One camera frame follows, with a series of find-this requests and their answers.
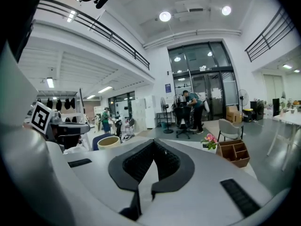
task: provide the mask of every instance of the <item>person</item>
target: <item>person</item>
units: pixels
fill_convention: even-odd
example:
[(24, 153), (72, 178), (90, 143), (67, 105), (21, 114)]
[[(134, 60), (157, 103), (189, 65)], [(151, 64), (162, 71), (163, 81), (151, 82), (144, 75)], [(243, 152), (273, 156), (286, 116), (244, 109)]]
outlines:
[(109, 116), (109, 108), (106, 107), (104, 109), (104, 112), (102, 114), (102, 123), (103, 123), (103, 130), (105, 133), (109, 133), (111, 131), (110, 125), (109, 125), (109, 120), (111, 121), (111, 117)]
[(185, 96), (186, 101), (188, 101), (188, 106), (192, 106), (194, 108), (193, 127), (190, 130), (196, 131), (197, 134), (201, 134), (204, 132), (201, 122), (204, 109), (203, 102), (200, 101), (198, 96), (193, 92), (189, 93), (187, 90), (184, 90), (183, 95)]

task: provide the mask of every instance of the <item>standing fan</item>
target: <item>standing fan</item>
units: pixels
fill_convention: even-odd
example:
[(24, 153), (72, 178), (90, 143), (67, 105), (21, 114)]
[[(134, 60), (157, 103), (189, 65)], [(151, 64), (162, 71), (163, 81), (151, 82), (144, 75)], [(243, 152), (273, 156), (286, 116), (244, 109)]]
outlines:
[(163, 131), (163, 133), (165, 134), (170, 134), (173, 133), (174, 130), (171, 130), (168, 128), (168, 115), (167, 115), (167, 109), (168, 109), (169, 105), (166, 105), (165, 103), (165, 99), (163, 97), (161, 97), (161, 109), (162, 112), (166, 112), (166, 120), (167, 120), (167, 129)]
[(238, 91), (239, 104), (241, 105), (241, 118), (243, 120), (243, 109), (249, 102), (249, 95), (244, 89)]

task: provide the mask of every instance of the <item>wooden organizer box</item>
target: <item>wooden organizer box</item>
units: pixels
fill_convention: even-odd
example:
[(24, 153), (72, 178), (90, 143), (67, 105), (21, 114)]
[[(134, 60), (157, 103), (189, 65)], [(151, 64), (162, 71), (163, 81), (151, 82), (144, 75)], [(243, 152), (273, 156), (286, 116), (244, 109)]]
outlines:
[(239, 168), (247, 166), (250, 160), (249, 152), (242, 140), (219, 142), (217, 144), (216, 154)]

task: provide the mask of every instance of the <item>black metal railing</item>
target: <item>black metal railing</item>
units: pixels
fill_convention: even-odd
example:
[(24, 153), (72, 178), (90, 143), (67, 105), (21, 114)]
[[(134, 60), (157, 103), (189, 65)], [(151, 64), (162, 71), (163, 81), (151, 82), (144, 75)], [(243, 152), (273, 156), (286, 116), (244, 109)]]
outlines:
[(269, 22), (268, 26), (261, 34), (245, 49), (252, 62), (260, 55), (271, 49), (281, 41), (290, 31), (294, 29), (294, 24), (283, 7)]
[(110, 42), (115, 43), (131, 56), (133, 56), (135, 60), (139, 61), (145, 67), (147, 67), (148, 70), (150, 69), (150, 63), (136, 49), (134, 49), (128, 42), (126, 42), (123, 38), (121, 38), (107, 26), (103, 25), (91, 16), (55, 0), (41, 0), (37, 9), (54, 13), (66, 17), (67, 19), (69, 18), (70, 12), (72, 10), (75, 11), (76, 14), (72, 18), (73, 21), (90, 28), (91, 30), (108, 39)]

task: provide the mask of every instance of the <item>black office chair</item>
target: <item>black office chair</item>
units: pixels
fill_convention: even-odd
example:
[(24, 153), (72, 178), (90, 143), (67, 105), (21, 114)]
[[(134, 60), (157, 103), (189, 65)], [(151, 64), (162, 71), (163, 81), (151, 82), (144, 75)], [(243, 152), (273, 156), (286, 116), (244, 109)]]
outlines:
[(191, 111), (191, 108), (188, 106), (174, 108), (174, 113), (177, 118), (176, 125), (179, 129), (181, 129), (176, 132), (177, 138), (179, 137), (180, 134), (185, 134), (188, 137), (188, 139), (190, 139), (190, 136), (188, 135), (188, 133), (194, 134), (193, 131), (187, 130), (190, 126), (190, 122), (189, 122), (190, 111)]

